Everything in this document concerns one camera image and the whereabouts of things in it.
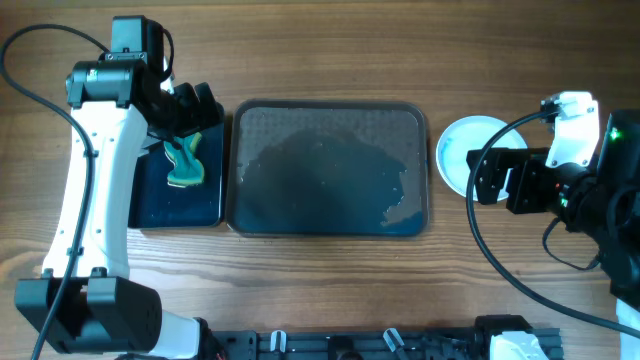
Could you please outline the green yellow sponge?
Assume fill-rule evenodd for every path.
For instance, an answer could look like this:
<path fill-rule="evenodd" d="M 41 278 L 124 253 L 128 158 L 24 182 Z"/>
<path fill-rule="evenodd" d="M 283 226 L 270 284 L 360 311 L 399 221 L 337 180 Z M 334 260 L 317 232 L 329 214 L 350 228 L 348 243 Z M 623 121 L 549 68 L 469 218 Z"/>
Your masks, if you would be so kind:
<path fill-rule="evenodd" d="M 186 188 L 204 183 L 205 169 L 196 157 L 202 134 L 196 132 L 184 138 L 176 137 L 173 142 L 163 144 L 165 156 L 173 164 L 167 175 L 169 186 Z"/>

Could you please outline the white plate stained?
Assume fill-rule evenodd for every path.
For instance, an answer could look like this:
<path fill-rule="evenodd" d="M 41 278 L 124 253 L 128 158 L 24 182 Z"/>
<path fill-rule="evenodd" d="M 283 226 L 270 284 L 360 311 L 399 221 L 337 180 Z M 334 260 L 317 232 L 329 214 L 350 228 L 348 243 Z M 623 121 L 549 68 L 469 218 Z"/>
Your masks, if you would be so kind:
<path fill-rule="evenodd" d="M 469 178 L 467 153 L 481 149 L 506 123 L 494 117 L 472 115 L 461 118 L 442 133 L 436 146 L 436 165 L 445 183 L 462 197 Z"/>

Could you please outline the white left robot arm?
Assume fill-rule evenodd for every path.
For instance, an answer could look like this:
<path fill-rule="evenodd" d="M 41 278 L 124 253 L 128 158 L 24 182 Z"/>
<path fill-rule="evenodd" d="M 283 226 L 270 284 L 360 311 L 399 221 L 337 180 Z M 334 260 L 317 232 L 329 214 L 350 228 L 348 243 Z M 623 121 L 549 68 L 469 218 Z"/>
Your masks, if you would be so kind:
<path fill-rule="evenodd" d="M 223 359 L 205 320 L 163 309 L 129 278 L 127 227 L 138 153 L 150 129 L 185 136 L 191 105 L 169 72 L 142 60 L 79 62 L 67 80 L 74 128 L 63 210 L 38 279 L 19 281 L 21 314 L 61 354 Z"/>

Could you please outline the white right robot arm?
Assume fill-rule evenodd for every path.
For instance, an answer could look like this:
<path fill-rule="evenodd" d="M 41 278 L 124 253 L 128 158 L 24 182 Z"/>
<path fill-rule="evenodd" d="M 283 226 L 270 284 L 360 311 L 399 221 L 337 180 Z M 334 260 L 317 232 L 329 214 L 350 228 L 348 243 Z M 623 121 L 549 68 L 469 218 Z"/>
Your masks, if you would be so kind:
<path fill-rule="evenodd" d="M 599 158 L 595 163 L 552 159 L 548 148 L 508 149 L 496 143 L 508 132 L 536 118 L 549 120 L 560 111 L 545 106 L 501 128 L 480 149 L 467 155 L 470 175 L 466 211 L 471 233 L 486 259 L 513 287 L 539 304 L 577 320 L 614 330 L 620 335 L 620 356 L 639 356 L 639 112 L 610 114 Z M 600 267 L 617 299 L 616 321 L 590 315 L 554 302 L 518 280 L 491 253 L 484 241 L 474 204 L 494 204 L 501 186 L 507 188 L 507 208 L 514 214 L 551 212 L 550 223 L 583 233 L 598 246 L 590 267 Z"/>

